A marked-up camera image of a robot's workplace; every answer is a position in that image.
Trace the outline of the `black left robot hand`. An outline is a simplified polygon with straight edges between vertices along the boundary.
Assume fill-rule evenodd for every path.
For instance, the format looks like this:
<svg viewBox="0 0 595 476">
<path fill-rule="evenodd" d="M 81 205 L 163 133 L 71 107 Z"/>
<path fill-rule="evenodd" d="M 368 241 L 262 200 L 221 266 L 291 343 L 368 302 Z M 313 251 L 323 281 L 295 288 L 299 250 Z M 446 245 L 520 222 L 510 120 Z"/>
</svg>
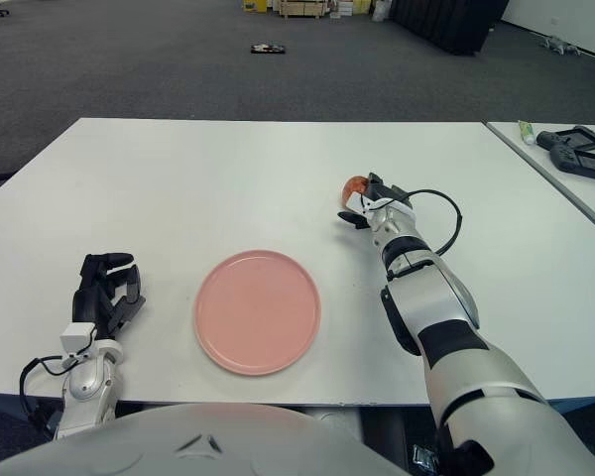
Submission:
<svg viewBox="0 0 595 476">
<path fill-rule="evenodd" d="M 93 323 L 95 339 L 115 339 L 145 303 L 141 276 L 129 253 L 88 254 L 73 295 L 72 321 Z"/>
</svg>

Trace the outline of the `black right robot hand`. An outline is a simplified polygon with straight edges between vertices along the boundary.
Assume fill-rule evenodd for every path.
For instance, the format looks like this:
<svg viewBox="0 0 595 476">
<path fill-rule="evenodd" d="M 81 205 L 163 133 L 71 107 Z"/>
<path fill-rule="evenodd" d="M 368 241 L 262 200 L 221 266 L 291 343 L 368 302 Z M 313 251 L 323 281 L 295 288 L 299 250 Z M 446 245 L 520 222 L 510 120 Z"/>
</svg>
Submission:
<svg viewBox="0 0 595 476">
<path fill-rule="evenodd" d="M 373 173 L 366 177 L 352 177 L 345 183 L 341 206 L 337 216 L 356 229 L 372 228 L 381 212 L 398 211 L 410 218 L 415 217 L 407 194 L 395 185 L 386 186 Z"/>
</svg>

